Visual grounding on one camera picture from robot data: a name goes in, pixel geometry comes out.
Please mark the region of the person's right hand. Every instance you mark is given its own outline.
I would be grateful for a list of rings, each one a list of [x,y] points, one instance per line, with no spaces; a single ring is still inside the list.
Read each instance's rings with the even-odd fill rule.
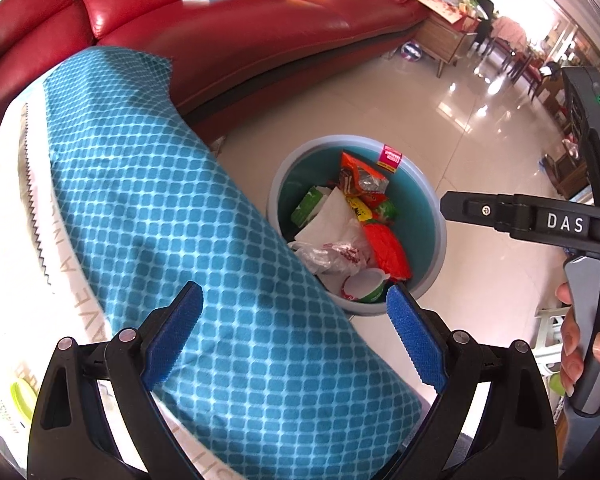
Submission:
[[[580,379],[584,362],[582,353],[578,348],[580,342],[579,326],[574,319],[574,311],[571,292],[567,283],[560,284],[556,289],[556,297],[563,304],[568,304],[569,310],[562,322],[562,359],[560,360],[560,382],[568,396],[574,393],[574,385]],[[600,362],[600,333],[596,336],[593,344],[593,353],[596,360]]]

